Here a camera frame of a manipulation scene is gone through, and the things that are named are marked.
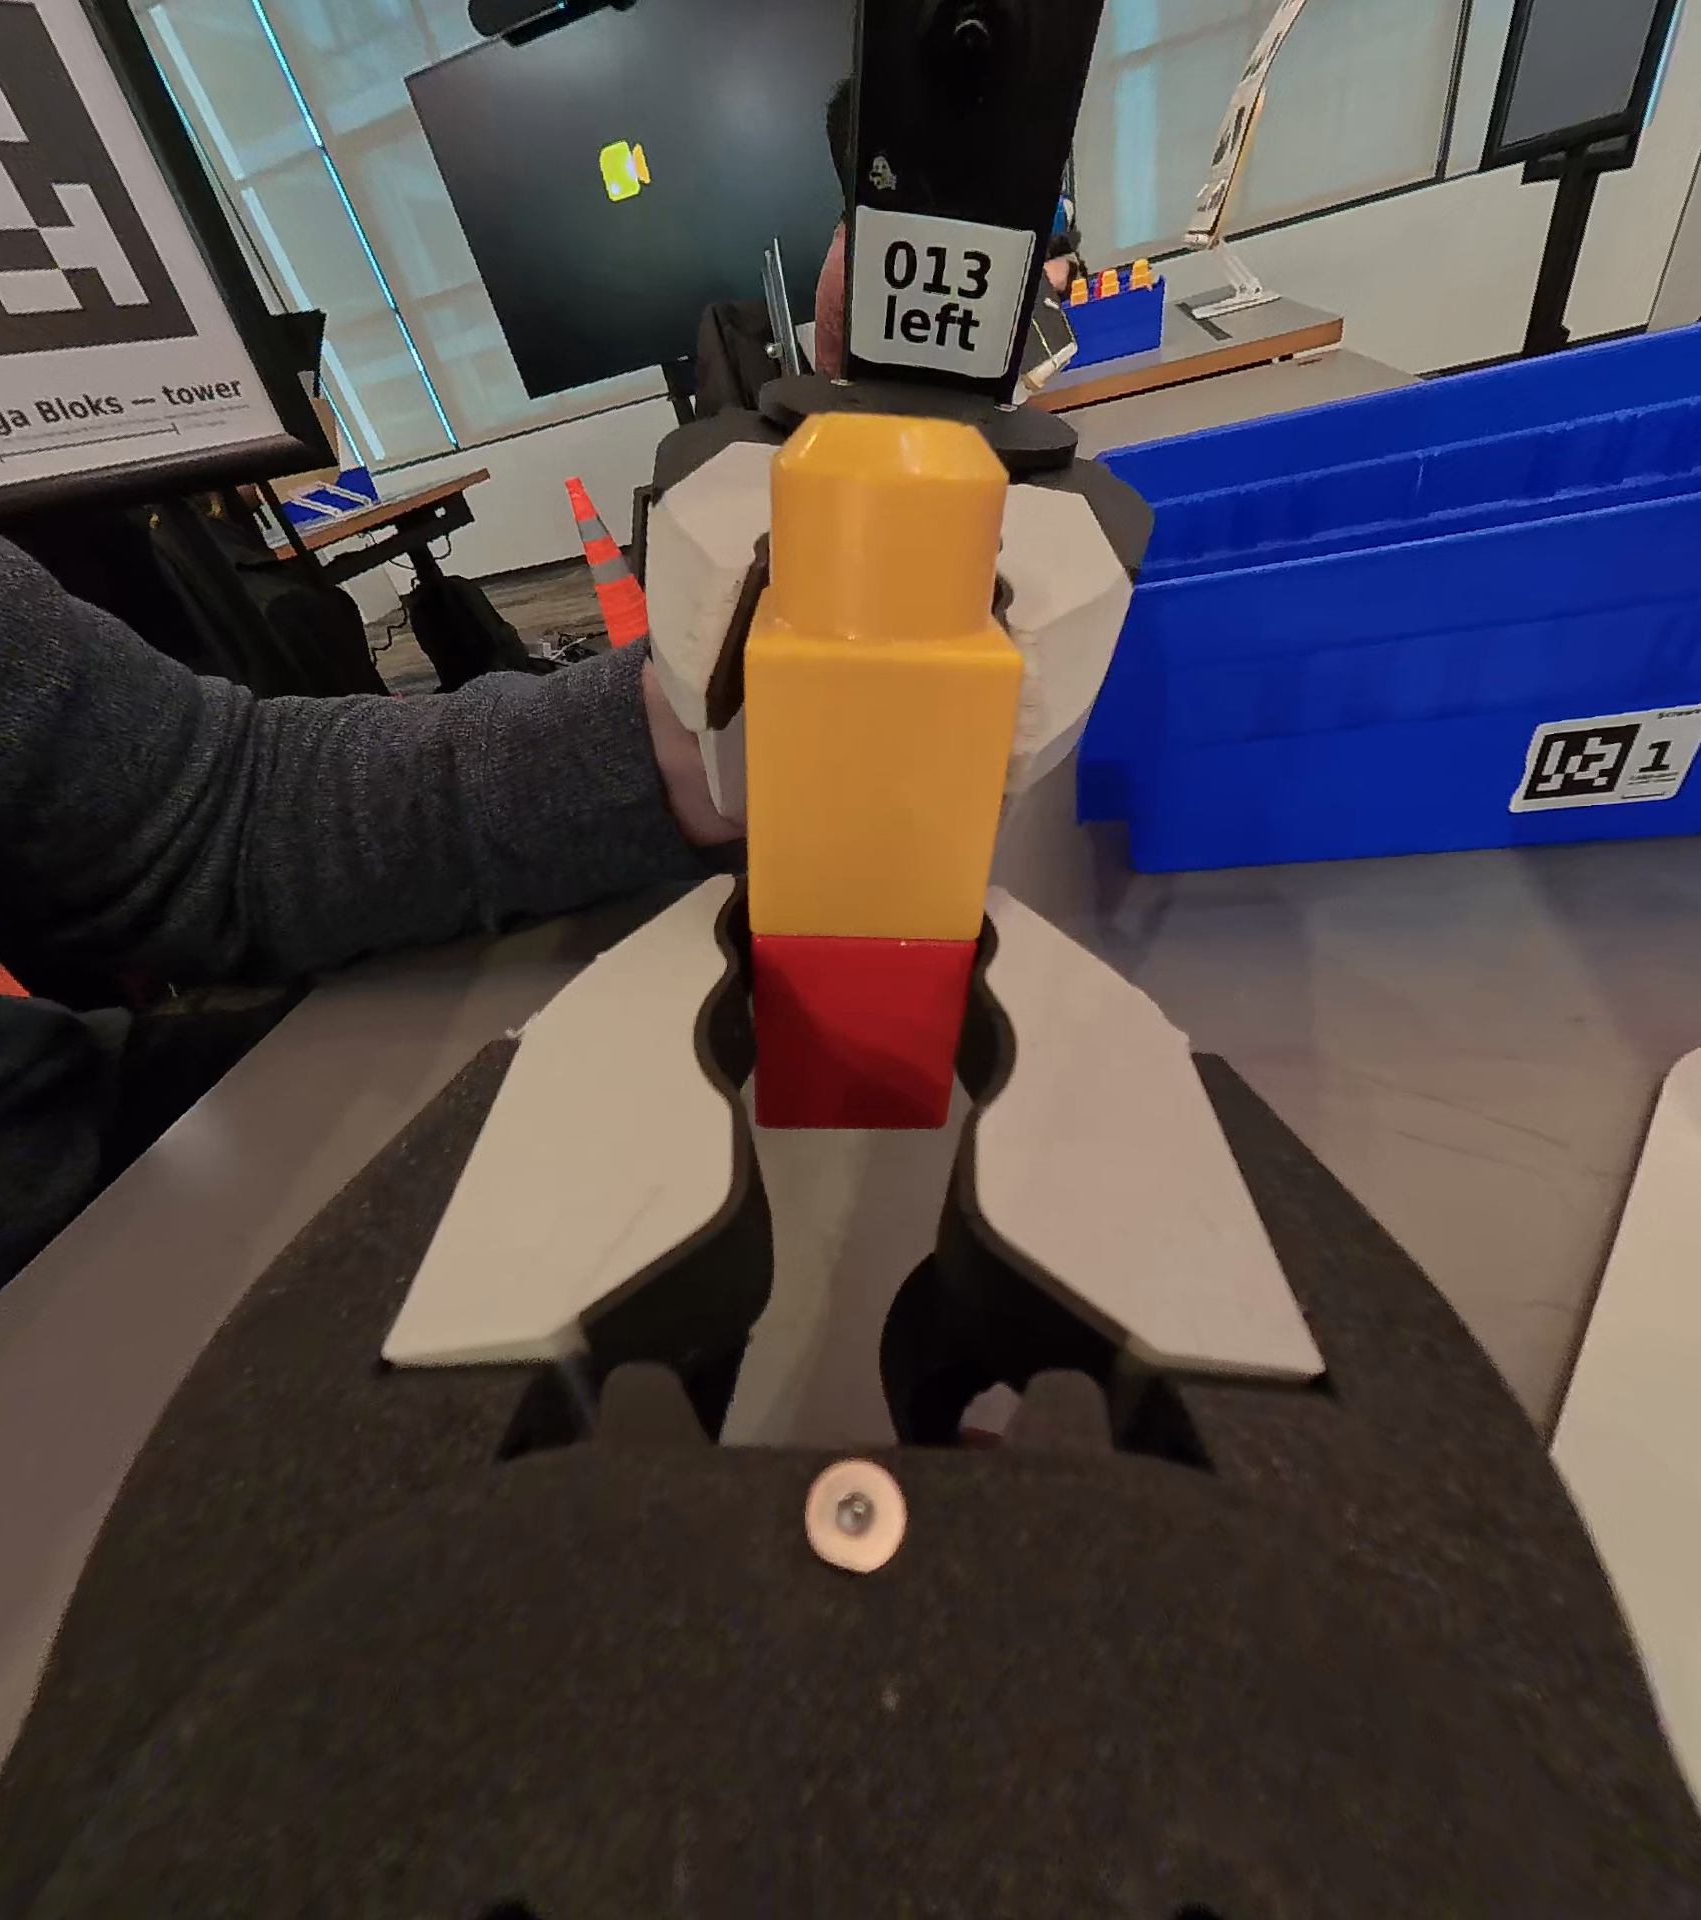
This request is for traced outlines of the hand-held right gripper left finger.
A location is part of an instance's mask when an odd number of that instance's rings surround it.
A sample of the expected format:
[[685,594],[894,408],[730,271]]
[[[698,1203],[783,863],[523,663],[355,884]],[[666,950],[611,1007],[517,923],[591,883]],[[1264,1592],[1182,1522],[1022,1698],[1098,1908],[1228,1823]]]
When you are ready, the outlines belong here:
[[528,1018],[384,1337],[389,1369],[528,1364],[584,1400],[650,1362],[698,1416],[728,1413],[772,1285],[746,963],[744,883],[712,878]]

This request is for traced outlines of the orange traffic cone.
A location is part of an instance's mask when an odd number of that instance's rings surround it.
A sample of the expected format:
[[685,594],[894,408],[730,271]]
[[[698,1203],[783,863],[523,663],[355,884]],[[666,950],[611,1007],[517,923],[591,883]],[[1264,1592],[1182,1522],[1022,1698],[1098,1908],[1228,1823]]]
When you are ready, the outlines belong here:
[[611,535],[580,479],[565,479],[565,495],[611,646],[620,650],[644,645],[646,596],[620,543]]

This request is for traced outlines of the grey desk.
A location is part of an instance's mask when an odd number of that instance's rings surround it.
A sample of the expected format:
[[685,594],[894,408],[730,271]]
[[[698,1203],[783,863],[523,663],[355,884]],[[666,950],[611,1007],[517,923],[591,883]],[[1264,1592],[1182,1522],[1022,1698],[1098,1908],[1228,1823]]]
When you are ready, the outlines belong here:
[[[1552,1429],[1656,1089],[1701,1046],[1701,838],[1134,876],[1106,831],[1025,821],[1000,873],[1237,1069]],[[0,1764],[214,1330],[631,919],[333,975],[0,1293]]]

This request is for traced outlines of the person's left hand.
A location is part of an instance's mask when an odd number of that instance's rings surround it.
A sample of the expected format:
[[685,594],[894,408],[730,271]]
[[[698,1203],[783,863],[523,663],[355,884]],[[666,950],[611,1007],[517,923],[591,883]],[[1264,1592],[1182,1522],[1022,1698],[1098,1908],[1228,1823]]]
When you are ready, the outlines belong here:
[[641,693],[664,801],[682,838],[702,851],[741,846],[746,829],[718,806],[702,734],[676,716],[656,664],[649,658],[641,672]]

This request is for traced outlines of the small monitor on stand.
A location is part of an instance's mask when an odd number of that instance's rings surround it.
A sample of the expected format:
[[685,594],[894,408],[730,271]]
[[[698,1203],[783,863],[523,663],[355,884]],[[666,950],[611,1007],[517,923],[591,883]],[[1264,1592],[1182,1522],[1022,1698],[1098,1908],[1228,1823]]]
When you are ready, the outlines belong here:
[[1567,309],[1597,183],[1633,166],[1679,2],[1519,2],[1497,72],[1482,170],[1556,187],[1525,358],[1569,345]]

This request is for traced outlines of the wooden table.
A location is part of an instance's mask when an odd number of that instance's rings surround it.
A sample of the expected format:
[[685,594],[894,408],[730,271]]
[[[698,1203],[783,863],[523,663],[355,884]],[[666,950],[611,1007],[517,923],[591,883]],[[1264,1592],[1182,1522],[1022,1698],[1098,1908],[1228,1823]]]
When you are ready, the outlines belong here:
[[1094,329],[1088,305],[1070,309],[1074,355],[1028,404],[1054,416],[1077,414],[1343,345],[1343,317],[1301,301],[1277,298],[1212,319],[1195,319],[1174,301],[1148,301],[1146,309],[1141,322],[1116,329]]

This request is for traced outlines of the yellow toy building block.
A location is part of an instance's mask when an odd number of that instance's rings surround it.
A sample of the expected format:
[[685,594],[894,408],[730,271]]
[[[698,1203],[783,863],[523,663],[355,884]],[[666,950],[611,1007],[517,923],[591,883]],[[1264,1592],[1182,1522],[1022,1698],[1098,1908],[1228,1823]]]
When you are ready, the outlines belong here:
[[970,945],[1022,684],[993,613],[1007,468],[967,424],[832,412],[772,458],[769,505],[751,932]]

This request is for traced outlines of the large dark display screen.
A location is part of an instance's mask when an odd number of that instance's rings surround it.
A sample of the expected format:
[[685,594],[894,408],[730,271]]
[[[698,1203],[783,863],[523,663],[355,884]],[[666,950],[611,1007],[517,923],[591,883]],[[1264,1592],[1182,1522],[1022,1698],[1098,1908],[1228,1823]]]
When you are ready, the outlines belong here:
[[525,394],[689,358],[702,313],[792,311],[843,214],[827,103],[855,63],[849,2],[636,2],[406,78]]

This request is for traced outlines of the tilted document stand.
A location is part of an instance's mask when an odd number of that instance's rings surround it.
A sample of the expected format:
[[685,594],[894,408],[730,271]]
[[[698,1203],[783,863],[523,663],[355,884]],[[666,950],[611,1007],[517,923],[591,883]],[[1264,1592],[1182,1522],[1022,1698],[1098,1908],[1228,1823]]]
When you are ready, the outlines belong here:
[[1304,2],[1282,2],[1273,13],[1230,94],[1209,170],[1198,187],[1182,240],[1190,251],[1212,255],[1228,283],[1200,301],[1182,303],[1182,313],[1195,324],[1221,324],[1278,301],[1278,294],[1267,288],[1255,268],[1232,251],[1226,238],[1226,213],[1263,115],[1271,69],[1304,7]]

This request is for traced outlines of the blue plastic bin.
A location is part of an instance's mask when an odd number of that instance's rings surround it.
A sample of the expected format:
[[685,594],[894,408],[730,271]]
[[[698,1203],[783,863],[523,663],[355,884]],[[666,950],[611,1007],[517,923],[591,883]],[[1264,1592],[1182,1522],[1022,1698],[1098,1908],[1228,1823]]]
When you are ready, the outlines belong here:
[[1074,339],[1073,373],[1154,355],[1164,330],[1164,286],[1148,258],[1127,268],[1073,276],[1064,319]]
[[1701,836],[1701,324],[1112,449],[1141,873]]

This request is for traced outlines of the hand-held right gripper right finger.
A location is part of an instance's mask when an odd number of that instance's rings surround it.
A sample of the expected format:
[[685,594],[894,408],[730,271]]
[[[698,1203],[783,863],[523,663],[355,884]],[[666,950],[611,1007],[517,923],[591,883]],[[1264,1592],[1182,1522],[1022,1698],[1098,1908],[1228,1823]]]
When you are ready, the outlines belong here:
[[953,1286],[1017,1282],[1157,1375],[1308,1385],[1324,1360],[1188,1037],[990,886],[959,1044]]

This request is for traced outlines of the person's left forearm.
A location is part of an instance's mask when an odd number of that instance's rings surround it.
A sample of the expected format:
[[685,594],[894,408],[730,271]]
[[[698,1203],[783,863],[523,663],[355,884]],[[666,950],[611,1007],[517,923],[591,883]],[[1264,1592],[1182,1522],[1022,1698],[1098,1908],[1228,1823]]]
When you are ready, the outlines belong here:
[[646,658],[264,699],[0,538],[0,959],[293,978],[695,878]]

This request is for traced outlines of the black webcam bar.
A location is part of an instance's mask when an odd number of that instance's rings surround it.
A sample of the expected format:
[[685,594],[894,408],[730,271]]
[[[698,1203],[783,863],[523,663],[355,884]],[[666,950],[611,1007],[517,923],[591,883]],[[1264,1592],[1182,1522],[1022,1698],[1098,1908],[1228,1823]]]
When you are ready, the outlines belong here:
[[628,13],[636,2],[631,0],[576,0],[576,2],[467,2],[472,30],[483,40],[501,40],[511,47],[528,44],[550,36],[597,13]]

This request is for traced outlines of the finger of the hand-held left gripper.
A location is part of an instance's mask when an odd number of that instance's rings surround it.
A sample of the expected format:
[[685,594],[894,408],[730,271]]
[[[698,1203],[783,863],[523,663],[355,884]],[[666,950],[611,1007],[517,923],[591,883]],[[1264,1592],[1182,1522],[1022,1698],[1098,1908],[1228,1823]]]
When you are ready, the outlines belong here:
[[1133,583],[1077,493],[1012,483],[1003,524],[1003,627],[1022,660],[1007,768],[1020,796],[1082,736],[1125,625]]
[[650,655],[675,719],[690,728],[718,813],[746,810],[741,699],[712,694],[733,627],[755,613],[746,579],[769,535],[772,451],[718,451],[658,495],[646,516]]

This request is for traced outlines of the black and white tag sign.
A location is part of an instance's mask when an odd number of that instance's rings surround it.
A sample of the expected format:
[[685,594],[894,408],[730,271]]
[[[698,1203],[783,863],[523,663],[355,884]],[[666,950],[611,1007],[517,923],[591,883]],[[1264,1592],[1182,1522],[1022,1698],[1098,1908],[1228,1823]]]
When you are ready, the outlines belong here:
[[328,451],[127,5],[0,5],[0,516]]

